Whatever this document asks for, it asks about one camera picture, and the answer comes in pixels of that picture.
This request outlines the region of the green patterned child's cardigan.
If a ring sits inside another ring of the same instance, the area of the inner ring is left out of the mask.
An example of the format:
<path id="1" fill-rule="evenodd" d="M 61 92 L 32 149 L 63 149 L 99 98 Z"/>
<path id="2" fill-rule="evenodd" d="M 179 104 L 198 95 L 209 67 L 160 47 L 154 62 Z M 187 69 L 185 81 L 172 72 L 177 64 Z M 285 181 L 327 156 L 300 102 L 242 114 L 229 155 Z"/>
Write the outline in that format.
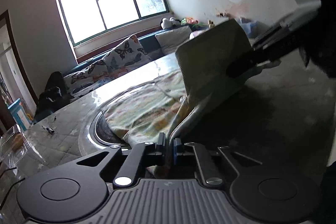
<path id="1" fill-rule="evenodd" d="M 114 134 L 134 147 L 165 134 L 163 164 L 149 172 L 165 178 L 173 165 L 173 141 L 264 69 L 280 64 L 254 61 L 250 41 L 236 20 L 228 20 L 182 43 L 175 51 L 178 70 L 156 78 L 133 95 L 111 104 L 105 119 Z"/>

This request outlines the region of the black clothes pile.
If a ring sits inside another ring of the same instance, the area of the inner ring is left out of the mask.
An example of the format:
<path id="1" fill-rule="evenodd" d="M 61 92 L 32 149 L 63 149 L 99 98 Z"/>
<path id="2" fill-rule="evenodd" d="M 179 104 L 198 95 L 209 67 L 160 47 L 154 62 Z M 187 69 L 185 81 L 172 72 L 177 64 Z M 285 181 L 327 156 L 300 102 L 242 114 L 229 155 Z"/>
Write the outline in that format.
<path id="1" fill-rule="evenodd" d="M 51 73 L 44 92 L 39 96 L 34 123 L 38 123 L 68 105 L 73 98 L 68 93 L 62 73 L 59 71 Z"/>

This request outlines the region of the clear plastic storage box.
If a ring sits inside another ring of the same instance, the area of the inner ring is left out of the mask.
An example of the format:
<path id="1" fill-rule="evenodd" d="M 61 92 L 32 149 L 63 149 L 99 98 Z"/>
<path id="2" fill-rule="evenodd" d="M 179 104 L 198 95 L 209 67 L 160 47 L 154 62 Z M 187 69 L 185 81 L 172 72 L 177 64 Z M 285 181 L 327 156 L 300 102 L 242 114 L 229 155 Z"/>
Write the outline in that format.
<path id="1" fill-rule="evenodd" d="M 258 36 L 258 24 L 256 21 L 241 17 L 236 18 L 236 22 L 238 22 L 248 38 L 254 39 Z"/>

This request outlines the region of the round black induction cooktop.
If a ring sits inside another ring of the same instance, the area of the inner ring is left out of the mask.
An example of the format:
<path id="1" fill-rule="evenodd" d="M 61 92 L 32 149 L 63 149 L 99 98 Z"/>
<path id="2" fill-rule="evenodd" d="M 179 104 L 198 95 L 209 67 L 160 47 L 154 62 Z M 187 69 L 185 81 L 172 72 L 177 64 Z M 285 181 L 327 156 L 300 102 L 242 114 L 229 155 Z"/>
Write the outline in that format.
<path id="1" fill-rule="evenodd" d="M 89 127 L 89 133 L 93 141 L 97 144 L 106 147 L 119 145 L 122 148 L 130 149 L 130 146 L 109 128 L 104 114 L 101 111 L 93 119 Z"/>

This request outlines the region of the quilted grey star tablecloth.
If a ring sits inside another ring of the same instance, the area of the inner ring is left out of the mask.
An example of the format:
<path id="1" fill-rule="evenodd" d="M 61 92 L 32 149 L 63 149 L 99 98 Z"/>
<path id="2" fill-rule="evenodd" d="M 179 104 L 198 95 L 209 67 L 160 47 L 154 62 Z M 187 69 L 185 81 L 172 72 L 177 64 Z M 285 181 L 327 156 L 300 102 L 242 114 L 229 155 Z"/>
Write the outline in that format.
<path id="1" fill-rule="evenodd" d="M 161 57 L 35 124 L 25 135 L 45 161 L 41 170 L 99 150 L 89 127 L 111 99 L 177 69 L 174 55 Z M 55 133 L 49 134 L 42 125 Z M 197 132 L 211 143 L 227 144 L 256 159 L 299 166 L 319 181 L 325 166 L 335 160 L 335 80 L 313 64 L 305 67 L 298 52 L 293 52 L 279 66 L 249 79 L 226 106 L 204 119 Z M 1 174 L 1 223 L 22 223 L 16 200 L 20 178 L 5 165 Z"/>

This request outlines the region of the black silver pen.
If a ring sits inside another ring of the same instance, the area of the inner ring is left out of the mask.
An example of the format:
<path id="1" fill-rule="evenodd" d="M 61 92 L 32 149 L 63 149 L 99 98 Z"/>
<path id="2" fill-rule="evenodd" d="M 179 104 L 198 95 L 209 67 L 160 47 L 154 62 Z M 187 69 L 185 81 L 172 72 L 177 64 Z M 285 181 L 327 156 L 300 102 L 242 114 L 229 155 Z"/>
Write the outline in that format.
<path id="1" fill-rule="evenodd" d="M 53 134 L 55 133 L 55 130 L 52 129 L 52 128 L 46 127 L 46 126 L 44 126 L 44 125 L 42 125 L 42 128 L 43 128 L 44 130 L 46 130 L 46 131 L 47 131 L 49 134 L 51 134 L 51 135 L 53 135 Z"/>

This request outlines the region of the small plush toys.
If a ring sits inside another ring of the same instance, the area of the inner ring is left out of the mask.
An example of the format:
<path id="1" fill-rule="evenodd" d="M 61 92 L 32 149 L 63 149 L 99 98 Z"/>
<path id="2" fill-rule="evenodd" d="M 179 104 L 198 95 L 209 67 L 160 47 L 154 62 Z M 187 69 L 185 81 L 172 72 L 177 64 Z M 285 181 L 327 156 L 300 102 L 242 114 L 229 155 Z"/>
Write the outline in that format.
<path id="1" fill-rule="evenodd" d="M 230 14 L 226 12 L 218 12 L 207 20 L 198 20 L 192 17 L 185 17 L 181 20 L 181 25 L 189 25 L 191 28 L 200 30 L 202 28 L 213 28 L 214 26 L 230 20 Z"/>

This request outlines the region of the butterfly print cushion lying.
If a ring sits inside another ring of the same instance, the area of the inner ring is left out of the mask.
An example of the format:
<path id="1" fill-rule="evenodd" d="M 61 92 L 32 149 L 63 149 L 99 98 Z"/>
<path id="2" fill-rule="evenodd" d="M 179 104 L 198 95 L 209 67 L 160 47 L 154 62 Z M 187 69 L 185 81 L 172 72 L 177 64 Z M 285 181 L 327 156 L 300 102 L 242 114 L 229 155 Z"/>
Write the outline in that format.
<path id="1" fill-rule="evenodd" d="M 103 59 L 64 77 L 67 93 L 70 95 L 71 102 L 78 100 L 110 81 L 111 78 L 109 77 L 108 68 Z"/>

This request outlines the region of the grey plain cushion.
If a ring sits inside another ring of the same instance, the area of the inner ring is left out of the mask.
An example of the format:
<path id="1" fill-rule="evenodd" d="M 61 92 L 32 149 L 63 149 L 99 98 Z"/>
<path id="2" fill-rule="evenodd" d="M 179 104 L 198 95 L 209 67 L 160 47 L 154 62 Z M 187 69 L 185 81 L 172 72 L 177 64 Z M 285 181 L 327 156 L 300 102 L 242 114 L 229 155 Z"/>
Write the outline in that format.
<path id="1" fill-rule="evenodd" d="M 155 35 L 164 55 L 174 53 L 185 41 L 189 40 L 192 30 L 189 26 L 183 26 L 173 30 L 161 32 Z"/>

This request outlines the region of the white plush toy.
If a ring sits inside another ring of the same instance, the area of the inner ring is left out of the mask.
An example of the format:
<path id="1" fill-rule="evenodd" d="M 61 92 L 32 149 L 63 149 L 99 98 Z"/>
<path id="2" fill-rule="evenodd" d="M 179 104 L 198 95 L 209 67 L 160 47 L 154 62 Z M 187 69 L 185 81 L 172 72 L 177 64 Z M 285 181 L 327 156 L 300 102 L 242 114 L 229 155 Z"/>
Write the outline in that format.
<path id="1" fill-rule="evenodd" d="M 174 28 L 176 26 L 180 26 L 181 25 L 181 21 L 178 19 L 175 19 L 174 17 L 171 17 L 169 19 L 167 18 L 163 18 L 160 22 L 161 28 L 163 30 L 168 30 L 171 28 Z"/>

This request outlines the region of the clear plastic clamshell container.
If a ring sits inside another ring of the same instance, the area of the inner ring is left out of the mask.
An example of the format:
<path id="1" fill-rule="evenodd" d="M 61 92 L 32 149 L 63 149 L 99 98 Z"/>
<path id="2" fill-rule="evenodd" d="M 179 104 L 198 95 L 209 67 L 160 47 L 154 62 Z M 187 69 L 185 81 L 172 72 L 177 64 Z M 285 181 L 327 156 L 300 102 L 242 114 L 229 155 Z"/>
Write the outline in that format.
<path id="1" fill-rule="evenodd" d="M 17 178 L 31 176 L 45 167 L 45 161 L 15 124 L 1 137 L 1 164 Z"/>

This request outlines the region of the butterfly print cushion upright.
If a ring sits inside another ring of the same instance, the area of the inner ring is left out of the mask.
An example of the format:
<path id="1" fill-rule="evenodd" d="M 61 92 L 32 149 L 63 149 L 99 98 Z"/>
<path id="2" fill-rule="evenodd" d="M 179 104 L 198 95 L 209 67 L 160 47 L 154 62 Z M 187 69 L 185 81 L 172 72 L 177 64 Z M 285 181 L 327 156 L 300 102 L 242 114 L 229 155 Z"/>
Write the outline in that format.
<path id="1" fill-rule="evenodd" d="M 152 61 L 136 35 L 131 35 L 102 58 L 109 73 L 137 69 Z"/>

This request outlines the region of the blue white cabinet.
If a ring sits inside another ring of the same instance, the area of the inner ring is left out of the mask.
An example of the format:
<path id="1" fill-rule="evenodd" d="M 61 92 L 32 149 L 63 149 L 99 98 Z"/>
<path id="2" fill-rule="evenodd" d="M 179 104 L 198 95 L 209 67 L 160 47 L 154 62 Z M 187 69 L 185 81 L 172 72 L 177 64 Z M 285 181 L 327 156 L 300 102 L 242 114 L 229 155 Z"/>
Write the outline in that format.
<path id="1" fill-rule="evenodd" d="M 14 101 L 7 108 L 15 122 L 22 128 L 23 131 L 26 131 L 30 128 L 32 121 L 25 112 L 20 98 Z"/>

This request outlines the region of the blue sofa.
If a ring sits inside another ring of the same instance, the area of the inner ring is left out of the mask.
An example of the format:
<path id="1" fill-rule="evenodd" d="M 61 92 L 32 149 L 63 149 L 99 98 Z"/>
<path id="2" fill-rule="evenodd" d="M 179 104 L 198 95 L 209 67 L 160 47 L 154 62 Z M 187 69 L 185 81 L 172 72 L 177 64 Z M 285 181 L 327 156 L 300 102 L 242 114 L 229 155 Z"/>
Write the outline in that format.
<path id="1" fill-rule="evenodd" d="M 33 122 L 38 123 L 93 90 L 175 51 L 199 25 L 184 25 L 144 36 L 131 35 L 116 47 L 79 64 L 67 73 L 51 73 L 39 96 Z"/>

